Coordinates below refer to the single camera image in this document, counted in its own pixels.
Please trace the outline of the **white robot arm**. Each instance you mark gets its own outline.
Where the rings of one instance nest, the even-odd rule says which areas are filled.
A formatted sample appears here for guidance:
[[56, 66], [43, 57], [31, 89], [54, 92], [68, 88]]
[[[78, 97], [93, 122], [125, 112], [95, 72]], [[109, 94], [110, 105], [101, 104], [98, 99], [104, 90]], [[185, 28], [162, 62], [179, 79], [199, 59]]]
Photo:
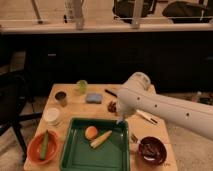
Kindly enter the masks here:
[[142, 72], [135, 72], [121, 85], [118, 123], [141, 110], [213, 140], [213, 106], [151, 93], [150, 86], [150, 78]]

